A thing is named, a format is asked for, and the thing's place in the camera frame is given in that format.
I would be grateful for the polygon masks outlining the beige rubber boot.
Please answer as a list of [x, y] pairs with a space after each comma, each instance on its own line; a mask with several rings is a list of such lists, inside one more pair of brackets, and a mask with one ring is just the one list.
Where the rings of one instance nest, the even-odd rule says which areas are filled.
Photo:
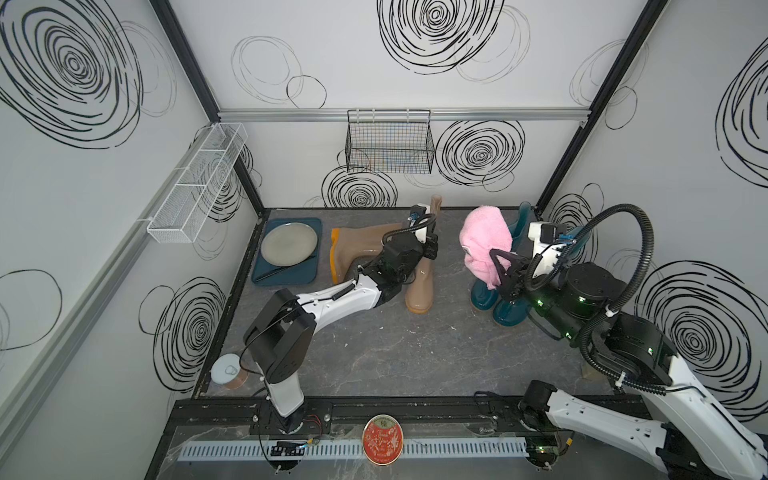
[[402, 227], [401, 223], [391, 223], [362, 228], [334, 228], [330, 248], [332, 282], [341, 283], [355, 259], [378, 255], [382, 250], [384, 234]]
[[[411, 208], [410, 214], [416, 218], [416, 214], [424, 210], [425, 213], [438, 216], [442, 202], [442, 196], [435, 194], [431, 197], [429, 208], [423, 204], [417, 204]], [[425, 314], [431, 309], [434, 302], [433, 273], [433, 260], [422, 257], [414, 271], [414, 280], [408, 286], [405, 294], [406, 307], [412, 313]]]

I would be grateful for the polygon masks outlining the green rubber boot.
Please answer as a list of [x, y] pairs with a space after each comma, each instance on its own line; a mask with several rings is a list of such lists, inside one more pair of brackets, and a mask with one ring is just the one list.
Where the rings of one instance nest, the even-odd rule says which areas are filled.
[[[573, 243], [570, 244], [572, 248], [564, 257], [565, 262], [568, 263], [581, 254], [590, 235], [576, 242], [576, 236], [582, 230], [582, 226], [569, 228], [566, 224], [564, 225], [567, 233], [573, 238]], [[517, 252], [503, 252], [498, 249], [491, 250], [490, 255], [500, 279], [500, 284], [496, 287], [499, 301], [494, 306], [493, 319], [502, 326], [516, 326], [530, 317], [533, 308], [532, 301], [525, 296], [523, 285], [523, 276], [531, 263], [531, 259], [523, 257]]]
[[[515, 223], [509, 225], [513, 251], [516, 251], [522, 243], [521, 238], [526, 229], [531, 209], [532, 206], [529, 202], [522, 202], [518, 207], [518, 219]], [[495, 290], [489, 290], [483, 281], [476, 280], [470, 291], [470, 300], [472, 306], [477, 310], [487, 311], [496, 305], [499, 300], [499, 294]]]

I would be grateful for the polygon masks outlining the pink microfiber cloth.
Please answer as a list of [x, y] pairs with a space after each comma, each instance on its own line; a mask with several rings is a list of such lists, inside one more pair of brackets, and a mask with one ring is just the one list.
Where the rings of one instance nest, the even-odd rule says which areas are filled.
[[459, 243], [464, 251], [467, 269], [489, 290], [500, 284], [497, 269], [490, 251], [509, 252], [512, 235], [498, 207], [480, 206], [472, 210], [464, 220], [459, 233]]

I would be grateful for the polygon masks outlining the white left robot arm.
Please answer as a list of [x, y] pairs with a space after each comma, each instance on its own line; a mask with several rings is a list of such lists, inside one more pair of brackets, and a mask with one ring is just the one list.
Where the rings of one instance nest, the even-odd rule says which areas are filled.
[[304, 393], [298, 370], [317, 331], [389, 302], [422, 259], [436, 257], [435, 223], [436, 216], [428, 213], [408, 227], [384, 232], [381, 252], [346, 282], [299, 295], [281, 289], [268, 300], [244, 342], [260, 369], [276, 414], [285, 420], [301, 415]]

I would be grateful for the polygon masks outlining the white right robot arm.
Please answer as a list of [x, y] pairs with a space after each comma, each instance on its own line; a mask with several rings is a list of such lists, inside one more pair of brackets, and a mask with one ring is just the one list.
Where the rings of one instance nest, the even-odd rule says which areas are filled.
[[573, 430], [688, 479], [764, 479], [767, 449], [694, 376], [678, 349], [651, 322], [622, 308], [644, 280], [652, 250], [644, 245], [629, 282], [584, 263], [565, 264], [565, 245], [531, 258], [493, 249], [503, 299], [524, 299], [586, 363], [618, 389], [639, 394], [655, 418], [637, 418], [580, 400], [535, 380], [520, 403], [526, 426]]

